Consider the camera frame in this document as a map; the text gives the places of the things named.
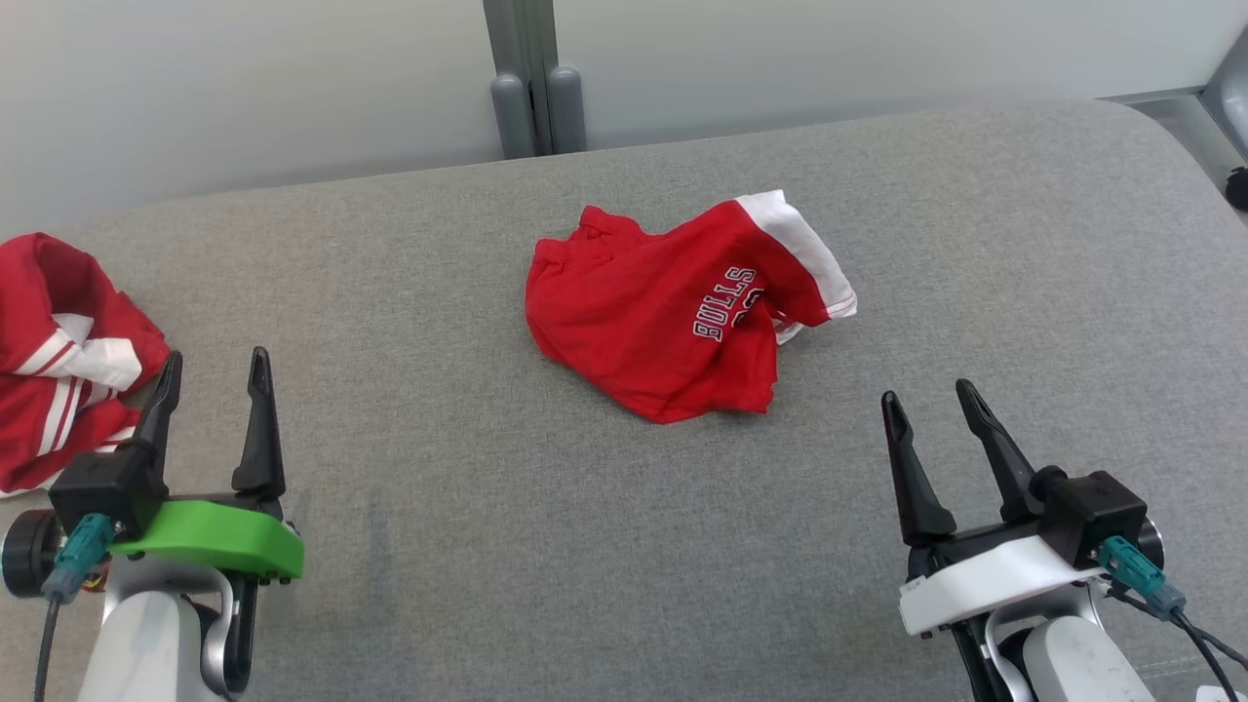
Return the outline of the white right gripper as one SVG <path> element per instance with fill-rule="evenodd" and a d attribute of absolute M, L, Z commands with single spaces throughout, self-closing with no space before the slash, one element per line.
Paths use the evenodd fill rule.
<path fill-rule="evenodd" d="M 955 393 L 970 432 L 982 443 L 1001 496 L 1003 523 L 1038 518 L 1045 508 L 1031 492 L 1035 468 L 993 410 L 970 381 L 958 378 Z M 885 440 L 902 542 L 927 547 L 950 540 L 957 526 L 938 501 L 917 451 L 914 426 L 894 391 L 881 396 Z M 1077 570 L 1040 537 L 1010 540 L 962 563 L 936 568 L 929 548 L 911 548 L 909 581 L 899 590 L 899 613 L 909 636 L 931 635 L 945 625 L 1023 605 L 1060 587 L 1087 583 L 1104 573 L 1099 567 Z"/>

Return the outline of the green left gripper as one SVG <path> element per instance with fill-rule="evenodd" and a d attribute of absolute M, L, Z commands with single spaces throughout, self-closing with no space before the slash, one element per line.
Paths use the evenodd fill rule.
<path fill-rule="evenodd" d="M 163 471 L 168 427 L 181 400 L 183 353 L 171 351 L 139 426 L 125 441 L 147 471 Z M 247 377 L 250 422 L 238 467 L 231 477 L 235 493 L 250 498 L 280 498 L 286 490 L 273 372 L 268 351 L 253 349 Z M 161 557 L 171 563 L 237 570 L 258 580 L 300 580 L 305 575 L 306 546 L 285 520 L 270 513 L 206 501 L 173 498 L 156 511 L 152 523 L 135 540 L 117 540 L 110 555 Z"/>

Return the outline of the red Bulls 23 jersey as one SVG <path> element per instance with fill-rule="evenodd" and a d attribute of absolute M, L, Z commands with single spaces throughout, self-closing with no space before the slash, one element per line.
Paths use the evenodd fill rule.
<path fill-rule="evenodd" d="M 46 234 L 0 244 L 0 498 L 134 435 L 129 398 L 171 350 L 92 254 Z"/>

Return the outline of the grey double partition post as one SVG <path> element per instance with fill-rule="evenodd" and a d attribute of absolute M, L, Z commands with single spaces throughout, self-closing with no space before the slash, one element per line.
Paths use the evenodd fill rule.
<path fill-rule="evenodd" d="M 482 0 L 504 159 L 588 150 L 582 75 L 562 62 L 554 0 Z"/>

